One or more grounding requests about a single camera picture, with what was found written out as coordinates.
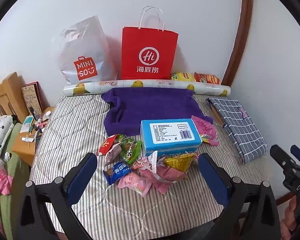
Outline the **blue snack packet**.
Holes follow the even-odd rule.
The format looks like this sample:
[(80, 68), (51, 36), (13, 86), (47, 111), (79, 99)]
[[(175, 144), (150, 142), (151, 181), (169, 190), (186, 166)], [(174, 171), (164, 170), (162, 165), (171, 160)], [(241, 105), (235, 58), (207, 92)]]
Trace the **blue snack packet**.
[(103, 172), (108, 185), (113, 185), (116, 181), (123, 178), (131, 172), (129, 166), (124, 162), (120, 161), (116, 163), (113, 167), (107, 169)]

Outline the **white Miniso plastic bag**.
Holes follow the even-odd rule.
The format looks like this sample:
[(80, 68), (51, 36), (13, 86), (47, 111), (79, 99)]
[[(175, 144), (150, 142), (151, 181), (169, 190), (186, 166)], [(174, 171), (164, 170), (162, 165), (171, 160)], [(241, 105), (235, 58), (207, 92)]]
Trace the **white Miniso plastic bag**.
[(97, 16), (69, 26), (53, 37), (51, 51), (70, 85), (117, 79), (106, 35)]

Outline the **green snack packet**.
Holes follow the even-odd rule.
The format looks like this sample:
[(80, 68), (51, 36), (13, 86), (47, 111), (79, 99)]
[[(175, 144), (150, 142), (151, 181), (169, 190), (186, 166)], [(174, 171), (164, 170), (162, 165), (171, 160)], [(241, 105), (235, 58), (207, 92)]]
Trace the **green snack packet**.
[(141, 152), (142, 142), (140, 140), (133, 140), (131, 138), (125, 137), (120, 142), (120, 157), (123, 161), (131, 166), (137, 160)]

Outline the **brown wooden door frame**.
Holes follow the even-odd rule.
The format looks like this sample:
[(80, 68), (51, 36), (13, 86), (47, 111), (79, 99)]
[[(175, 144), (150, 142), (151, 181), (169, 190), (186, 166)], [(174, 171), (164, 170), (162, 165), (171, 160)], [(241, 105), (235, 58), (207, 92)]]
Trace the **brown wooden door frame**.
[(253, 0), (242, 0), (241, 13), (239, 17), (234, 47), (222, 79), (222, 85), (231, 86), (234, 81), (245, 50), (245, 45), (247, 43), (252, 14)]

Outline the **red snack packet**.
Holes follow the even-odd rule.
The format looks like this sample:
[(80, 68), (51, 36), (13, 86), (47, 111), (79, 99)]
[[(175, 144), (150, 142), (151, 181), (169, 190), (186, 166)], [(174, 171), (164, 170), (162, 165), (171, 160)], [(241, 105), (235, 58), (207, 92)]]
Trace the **red snack packet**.
[(116, 140), (117, 134), (109, 136), (103, 144), (100, 146), (97, 155), (98, 156), (103, 156), (106, 155), (111, 147), (113, 146), (115, 140)]

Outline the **purple towel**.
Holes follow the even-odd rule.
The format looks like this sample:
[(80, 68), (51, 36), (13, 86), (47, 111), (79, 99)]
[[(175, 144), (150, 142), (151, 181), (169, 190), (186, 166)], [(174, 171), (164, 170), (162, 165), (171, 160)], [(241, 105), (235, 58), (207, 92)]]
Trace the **purple towel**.
[(142, 120), (190, 119), (199, 117), (209, 123), (213, 118), (203, 114), (193, 98), (194, 92), (176, 88), (113, 88), (101, 95), (110, 105), (104, 119), (108, 136), (140, 134)]

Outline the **orange chips bag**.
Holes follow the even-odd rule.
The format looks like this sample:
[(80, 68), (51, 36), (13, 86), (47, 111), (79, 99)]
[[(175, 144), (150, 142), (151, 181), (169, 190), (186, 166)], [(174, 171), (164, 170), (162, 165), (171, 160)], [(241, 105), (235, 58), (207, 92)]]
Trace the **orange chips bag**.
[(211, 74), (201, 74), (201, 73), (194, 73), (194, 78), (197, 82), (202, 82), (202, 83), (210, 83), (210, 84), (215, 84), (215, 85), (220, 85), (220, 79)]

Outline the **magenta snack packet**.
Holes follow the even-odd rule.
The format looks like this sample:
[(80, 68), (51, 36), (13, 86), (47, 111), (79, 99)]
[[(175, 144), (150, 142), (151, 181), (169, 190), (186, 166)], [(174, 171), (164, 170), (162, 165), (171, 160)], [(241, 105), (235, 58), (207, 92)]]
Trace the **magenta snack packet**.
[(210, 122), (196, 116), (191, 116), (192, 121), (200, 135), (202, 142), (208, 143), (212, 146), (218, 146), (217, 129)]

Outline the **red Haidilao paper bag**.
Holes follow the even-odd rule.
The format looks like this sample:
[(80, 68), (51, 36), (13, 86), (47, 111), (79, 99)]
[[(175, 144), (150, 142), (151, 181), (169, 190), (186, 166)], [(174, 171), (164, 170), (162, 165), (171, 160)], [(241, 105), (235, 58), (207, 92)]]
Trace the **red Haidilao paper bag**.
[(162, 20), (158, 20), (157, 28), (142, 27), (143, 17), (151, 9), (157, 11), (158, 17), (163, 14), (158, 7), (145, 6), (140, 12), (139, 25), (122, 29), (123, 80), (170, 78), (179, 34), (166, 30)]

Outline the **blue tissue box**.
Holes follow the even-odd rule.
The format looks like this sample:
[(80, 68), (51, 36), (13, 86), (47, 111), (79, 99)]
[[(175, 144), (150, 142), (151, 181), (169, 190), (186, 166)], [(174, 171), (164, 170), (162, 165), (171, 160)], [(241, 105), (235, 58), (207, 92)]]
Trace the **blue tissue box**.
[(202, 143), (192, 119), (142, 120), (140, 136), (143, 154), (159, 157), (194, 152)]

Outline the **pink Lotso candy packet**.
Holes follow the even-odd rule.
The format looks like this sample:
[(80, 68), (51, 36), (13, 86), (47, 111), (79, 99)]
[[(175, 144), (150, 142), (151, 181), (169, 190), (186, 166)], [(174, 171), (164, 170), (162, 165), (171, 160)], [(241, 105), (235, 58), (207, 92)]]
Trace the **pink Lotso candy packet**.
[(154, 151), (148, 156), (143, 156), (136, 160), (131, 166), (132, 170), (149, 170), (152, 173), (157, 173), (157, 158), (158, 152)]

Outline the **yellow snack packet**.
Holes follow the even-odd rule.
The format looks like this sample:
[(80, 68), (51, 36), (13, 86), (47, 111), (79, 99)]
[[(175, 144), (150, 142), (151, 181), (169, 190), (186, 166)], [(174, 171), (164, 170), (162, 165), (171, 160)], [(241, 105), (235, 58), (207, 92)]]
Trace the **yellow snack packet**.
[(186, 173), (191, 166), (196, 154), (184, 153), (173, 157), (167, 157), (164, 159), (164, 164), (171, 168), (174, 168), (180, 172)]

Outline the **pale pink snack packet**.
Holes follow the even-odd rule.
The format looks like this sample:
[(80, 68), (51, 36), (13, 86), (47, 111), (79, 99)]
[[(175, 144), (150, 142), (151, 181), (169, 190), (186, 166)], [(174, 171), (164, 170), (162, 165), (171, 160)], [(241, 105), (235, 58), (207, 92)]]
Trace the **pale pink snack packet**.
[(121, 143), (114, 144), (112, 148), (106, 153), (104, 165), (110, 165), (114, 159), (121, 153)]

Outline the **wooden bedside table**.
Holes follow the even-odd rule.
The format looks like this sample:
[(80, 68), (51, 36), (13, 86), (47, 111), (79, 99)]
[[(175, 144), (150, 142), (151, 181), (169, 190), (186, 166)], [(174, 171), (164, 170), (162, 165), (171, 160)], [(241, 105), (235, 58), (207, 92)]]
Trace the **wooden bedside table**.
[(35, 153), (36, 146), (39, 143), (39, 137), (42, 133), (39, 130), (35, 130), (33, 125), (36, 123), (34, 118), (32, 122), (32, 129), (29, 133), (19, 133), (17, 134), (16, 139), (12, 145), (12, 151), (16, 153), (21, 160), (23, 160), (27, 165), (32, 166)]

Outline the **yellow chips bag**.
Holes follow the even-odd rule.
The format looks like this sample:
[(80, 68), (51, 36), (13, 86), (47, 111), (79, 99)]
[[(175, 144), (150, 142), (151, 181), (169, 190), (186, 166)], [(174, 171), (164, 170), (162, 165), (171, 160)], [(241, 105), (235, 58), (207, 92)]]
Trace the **yellow chips bag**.
[(196, 82), (194, 76), (191, 73), (175, 72), (171, 74), (171, 80)]

